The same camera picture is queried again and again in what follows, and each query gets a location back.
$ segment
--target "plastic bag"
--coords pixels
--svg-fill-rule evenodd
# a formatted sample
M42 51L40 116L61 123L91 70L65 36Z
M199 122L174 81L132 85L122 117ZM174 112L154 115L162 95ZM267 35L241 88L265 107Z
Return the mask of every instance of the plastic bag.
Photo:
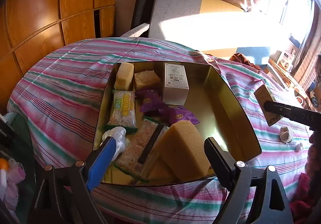
M7 189L4 194L3 202L12 213L16 210L19 200L19 189L17 184L26 178L26 173L21 163L16 162L15 159L9 160L10 169L7 171Z
M116 152L110 163L116 160L117 156L122 153L129 144L129 140L125 138L126 130L123 127L117 126L111 130L106 131L102 136L102 143L107 137L113 137L116 140Z
M293 131L291 127L283 126L280 128L280 139L282 142L291 142L293 139Z
M193 124L200 123L200 121L194 116L194 114L191 111L185 109L183 106L159 109L159 113L171 125L180 120L187 120Z
M140 90L136 91L139 97L142 97L142 106L140 112L155 111L158 109L166 108L168 105L161 101L158 92L155 90Z
M134 91L114 90L113 106L108 125L136 128Z

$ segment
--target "sunlight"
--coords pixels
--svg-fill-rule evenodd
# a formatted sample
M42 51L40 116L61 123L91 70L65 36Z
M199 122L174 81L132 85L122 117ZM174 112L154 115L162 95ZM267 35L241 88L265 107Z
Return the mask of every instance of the sunlight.
M288 38L281 25L254 12L203 13L165 20L159 25L166 40L200 51L258 46L275 48Z
M217 142L217 144L221 147L222 150L229 151L225 143L225 140L222 138L221 134L218 132L216 128L213 129L211 137L214 138L214 140Z

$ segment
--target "brown cloth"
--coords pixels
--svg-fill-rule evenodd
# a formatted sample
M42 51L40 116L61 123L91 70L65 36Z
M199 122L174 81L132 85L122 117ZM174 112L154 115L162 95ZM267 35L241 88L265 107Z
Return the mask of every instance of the brown cloth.
M250 67L253 67L253 68L257 69L257 70L261 70L261 71L262 71L262 69L261 69L258 65L255 65L255 64L251 63L251 62L245 57L245 55L242 54L242 53L235 53L235 54L233 54L233 55L231 56L231 58L230 58L230 61L240 62L240 63L242 63L242 64L248 65L248 66L250 66Z

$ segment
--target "purple snack wrapper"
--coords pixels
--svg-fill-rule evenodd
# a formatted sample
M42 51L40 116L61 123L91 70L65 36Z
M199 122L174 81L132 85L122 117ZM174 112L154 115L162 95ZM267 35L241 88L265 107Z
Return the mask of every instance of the purple snack wrapper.
M140 112L155 111L167 107L167 104L161 101L155 90L136 91L136 95L143 98Z
M171 125L180 120L187 120L193 124L200 123L200 121L194 116L194 114L183 106L162 108L159 109L159 113Z

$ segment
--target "blue cushion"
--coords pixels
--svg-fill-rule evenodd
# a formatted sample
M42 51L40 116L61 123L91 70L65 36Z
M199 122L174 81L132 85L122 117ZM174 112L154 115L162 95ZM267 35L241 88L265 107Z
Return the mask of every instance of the blue cushion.
M255 65L267 64L270 57L270 47L239 47L236 53L242 53Z

